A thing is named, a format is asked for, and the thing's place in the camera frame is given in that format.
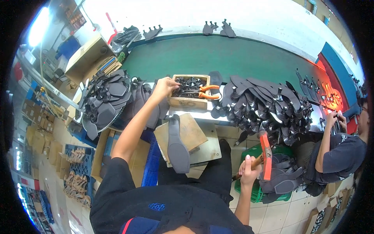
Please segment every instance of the hand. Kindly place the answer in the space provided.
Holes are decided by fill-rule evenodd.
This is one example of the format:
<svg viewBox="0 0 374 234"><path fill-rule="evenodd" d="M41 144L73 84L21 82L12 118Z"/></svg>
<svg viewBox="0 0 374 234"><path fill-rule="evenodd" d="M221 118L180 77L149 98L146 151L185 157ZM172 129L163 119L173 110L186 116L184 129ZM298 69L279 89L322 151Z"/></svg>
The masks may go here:
<svg viewBox="0 0 374 234"><path fill-rule="evenodd" d="M341 110L338 111L338 121L341 126L341 131L347 133L347 119L343 116Z"/></svg>
<svg viewBox="0 0 374 234"><path fill-rule="evenodd" d="M175 82L170 77L165 77L157 81L156 88L154 88L152 97L156 98L158 101L164 99L173 90L179 88L181 84Z"/></svg>
<svg viewBox="0 0 374 234"><path fill-rule="evenodd" d="M333 111L331 113L329 113L326 117L326 127L327 128L332 128L334 126L334 123L336 121L338 121L338 114L336 113L336 111Z"/></svg>
<svg viewBox="0 0 374 234"><path fill-rule="evenodd" d="M255 160L255 157L247 155L245 160L239 167L239 175L242 176L240 179L241 187L252 187L253 182L258 177L261 172L261 165L258 165L255 170L251 169L252 162Z"/></svg>

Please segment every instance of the green plastic crate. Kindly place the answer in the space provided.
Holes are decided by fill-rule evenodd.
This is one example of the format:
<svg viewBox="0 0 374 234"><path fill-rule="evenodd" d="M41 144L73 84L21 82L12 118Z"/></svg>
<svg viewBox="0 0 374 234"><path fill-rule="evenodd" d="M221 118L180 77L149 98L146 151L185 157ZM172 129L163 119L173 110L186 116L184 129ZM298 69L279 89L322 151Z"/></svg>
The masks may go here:
<svg viewBox="0 0 374 234"><path fill-rule="evenodd" d="M286 155L289 155L290 157L293 156L292 150L287 146L275 146L272 149L272 153L273 154L286 154ZM244 161L246 155L254 156L255 158L257 158L261 154L262 154L261 144L257 144L255 146L243 151L242 158L241 158L240 162ZM240 180L235 181L234 189L238 193L240 193ZM287 194L283 194L282 196L280 196L277 199L277 201L288 201L291 198L291 195L292 195L292 192L289 192ZM260 187L260 184L259 184L258 180L256 180L253 183L253 187L252 187L251 202L252 203L260 202L260 201L262 201L263 196L264 196L264 193L261 191L261 187Z"/></svg>

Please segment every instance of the hammer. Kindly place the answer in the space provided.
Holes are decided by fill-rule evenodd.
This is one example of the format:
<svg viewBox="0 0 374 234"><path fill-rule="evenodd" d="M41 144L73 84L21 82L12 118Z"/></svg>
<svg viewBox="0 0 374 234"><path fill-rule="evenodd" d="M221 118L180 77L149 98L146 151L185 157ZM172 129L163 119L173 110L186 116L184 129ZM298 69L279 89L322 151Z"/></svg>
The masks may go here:
<svg viewBox="0 0 374 234"><path fill-rule="evenodd" d="M251 164L251 169L254 170L258 165L264 164L264 180L270 180L270 175L272 173L272 149L270 148L269 141L267 139L267 132L260 131L258 133L260 137L260 143L262 147L262 154L257 157ZM232 177L233 180L237 180L241 177L239 172Z"/></svg>

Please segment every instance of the red hammer head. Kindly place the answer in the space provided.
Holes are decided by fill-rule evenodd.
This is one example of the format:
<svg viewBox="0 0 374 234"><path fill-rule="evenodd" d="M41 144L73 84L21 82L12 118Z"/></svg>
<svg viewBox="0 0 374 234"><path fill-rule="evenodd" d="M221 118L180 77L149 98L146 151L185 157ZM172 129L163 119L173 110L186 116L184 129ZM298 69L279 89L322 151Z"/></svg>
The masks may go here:
<svg viewBox="0 0 374 234"><path fill-rule="evenodd" d="M270 148L269 141L267 139L267 132L260 131L258 134L262 147L262 156L264 158L264 180L270 180L272 173L272 149Z"/></svg>

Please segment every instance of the wooden hammer handle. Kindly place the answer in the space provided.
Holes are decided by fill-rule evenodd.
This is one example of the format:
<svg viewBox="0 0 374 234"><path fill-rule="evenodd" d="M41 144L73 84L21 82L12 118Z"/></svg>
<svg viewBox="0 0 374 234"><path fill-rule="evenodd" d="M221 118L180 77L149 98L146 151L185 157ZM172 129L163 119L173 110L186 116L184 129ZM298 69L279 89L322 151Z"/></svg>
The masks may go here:
<svg viewBox="0 0 374 234"><path fill-rule="evenodd" d="M264 162L264 157L262 154L258 156L251 164L251 170L254 170L258 165L262 164ZM241 178L241 175L239 175L239 172L236 173L236 175L232 178L233 180L238 180Z"/></svg>

